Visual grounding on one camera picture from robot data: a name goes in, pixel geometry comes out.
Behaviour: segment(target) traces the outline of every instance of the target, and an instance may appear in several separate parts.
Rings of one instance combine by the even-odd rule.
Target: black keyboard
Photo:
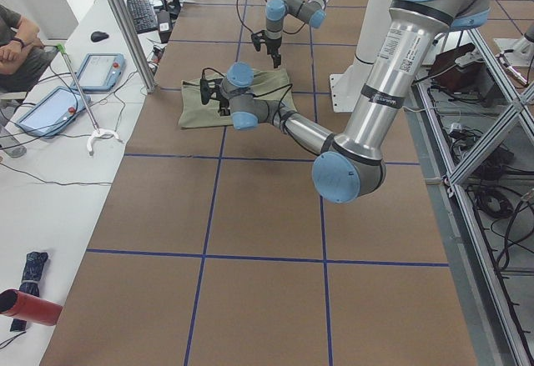
[[[127,0],[126,6],[137,34],[158,29],[158,19],[149,0]]]

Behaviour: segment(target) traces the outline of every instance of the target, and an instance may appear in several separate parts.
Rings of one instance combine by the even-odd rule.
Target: red cylinder
[[[16,289],[0,293],[0,314],[27,322],[53,326],[58,322],[62,309],[61,305]]]

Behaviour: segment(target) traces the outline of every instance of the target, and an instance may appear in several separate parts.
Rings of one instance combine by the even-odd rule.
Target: folded fabric
[[[206,77],[208,80],[220,78],[218,74]],[[184,100],[184,110],[178,121],[181,128],[202,128],[214,126],[231,126],[232,118],[230,116],[219,115],[219,102],[209,101],[207,105],[200,102],[200,79],[182,82],[182,99]],[[254,80],[251,88],[254,94],[261,95],[283,87],[290,83],[290,77],[285,69],[274,71],[254,70]],[[269,95],[261,97],[267,101],[279,101],[287,88],[279,89]],[[284,97],[284,105],[288,108],[295,109],[291,91]]]

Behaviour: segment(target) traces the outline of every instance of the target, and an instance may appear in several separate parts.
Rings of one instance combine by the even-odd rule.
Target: gray robot arm
[[[273,58],[277,68],[281,63],[279,49],[282,44],[284,18],[288,14],[298,18],[312,28],[319,28],[325,20],[325,8],[329,0],[269,0],[265,7],[265,30],[252,34],[252,42],[256,51],[261,44],[267,47],[267,54]]]
[[[343,133],[308,120],[284,106],[283,100],[254,99],[251,91],[243,91],[252,83],[252,70],[236,63],[221,84],[234,127],[271,123],[318,154],[312,178],[318,192],[331,202],[345,203],[371,193],[385,179],[380,146],[434,37],[479,27],[488,12],[489,0],[394,0],[390,30]]]

